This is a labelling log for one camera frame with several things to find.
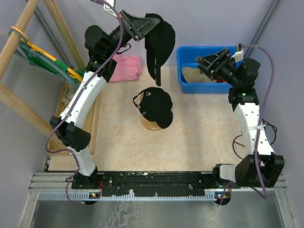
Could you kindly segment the black cap with gold embroidery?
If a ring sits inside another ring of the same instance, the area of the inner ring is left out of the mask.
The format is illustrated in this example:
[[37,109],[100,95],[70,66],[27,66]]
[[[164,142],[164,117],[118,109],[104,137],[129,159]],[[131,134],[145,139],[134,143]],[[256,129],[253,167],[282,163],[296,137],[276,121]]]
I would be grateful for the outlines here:
[[157,86],[161,86],[161,67],[171,56],[175,46],[175,30],[160,15],[147,13],[147,18],[159,19],[160,23],[145,36],[148,72]]

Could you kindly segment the black cap with white logo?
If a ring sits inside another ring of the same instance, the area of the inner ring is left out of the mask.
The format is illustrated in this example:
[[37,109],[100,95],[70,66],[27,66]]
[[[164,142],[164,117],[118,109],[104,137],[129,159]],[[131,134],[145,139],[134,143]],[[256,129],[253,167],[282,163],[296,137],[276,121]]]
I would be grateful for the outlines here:
[[171,96],[159,87],[148,87],[133,97],[133,104],[144,119],[156,122],[161,129],[173,121]]

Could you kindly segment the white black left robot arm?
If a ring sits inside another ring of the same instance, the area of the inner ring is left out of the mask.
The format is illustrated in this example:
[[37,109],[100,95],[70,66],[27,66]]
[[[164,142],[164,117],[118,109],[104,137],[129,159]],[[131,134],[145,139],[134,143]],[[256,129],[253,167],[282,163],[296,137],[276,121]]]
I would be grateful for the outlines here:
[[146,14],[140,18],[125,10],[120,11],[117,18],[119,26],[110,34],[97,25],[86,29],[85,47],[89,51],[90,60],[82,82],[60,116],[50,119],[53,133],[72,153],[77,173],[82,178],[82,183],[90,189],[98,185],[99,177],[88,147],[91,134],[82,129],[86,116],[114,73],[117,62],[113,56],[131,39],[141,40],[161,22],[160,16],[156,14]]

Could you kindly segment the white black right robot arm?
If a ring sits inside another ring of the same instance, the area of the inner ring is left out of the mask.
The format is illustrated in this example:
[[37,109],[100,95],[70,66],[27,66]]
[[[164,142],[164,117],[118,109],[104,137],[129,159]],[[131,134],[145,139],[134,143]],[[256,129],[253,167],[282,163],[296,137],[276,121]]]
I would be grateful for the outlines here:
[[254,88],[260,63],[244,58],[242,48],[233,55],[224,48],[216,54],[196,57],[195,61],[208,78],[223,79],[231,86],[228,101],[240,123],[245,143],[246,155],[239,164],[214,167],[213,184],[223,188],[231,181],[239,187],[274,187],[285,161],[283,156],[275,154],[262,123],[262,110]]

